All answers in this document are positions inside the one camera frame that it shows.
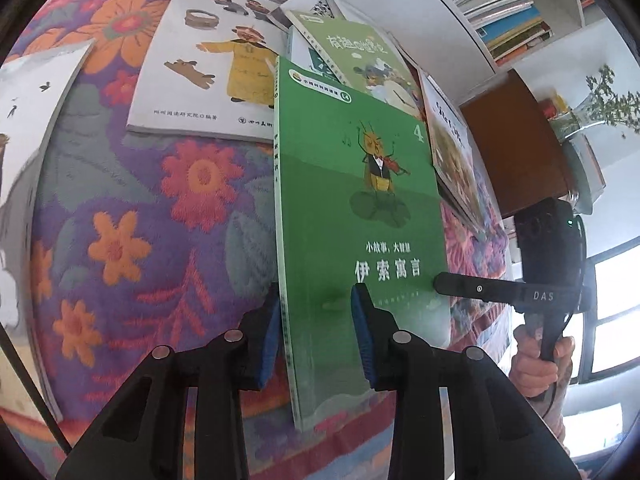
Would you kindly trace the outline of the person's right hand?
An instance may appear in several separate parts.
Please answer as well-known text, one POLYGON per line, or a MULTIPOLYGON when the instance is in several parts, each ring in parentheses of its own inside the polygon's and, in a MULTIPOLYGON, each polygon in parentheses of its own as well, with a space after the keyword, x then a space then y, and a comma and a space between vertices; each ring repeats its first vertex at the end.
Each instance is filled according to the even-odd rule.
POLYGON ((552 361, 541 359, 540 341, 530 336, 524 325, 514 330, 514 338, 518 350, 512 358, 509 378, 523 396, 533 399, 553 385, 560 388, 570 379, 575 350, 573 337, 562 337, 556 342, 552 361))

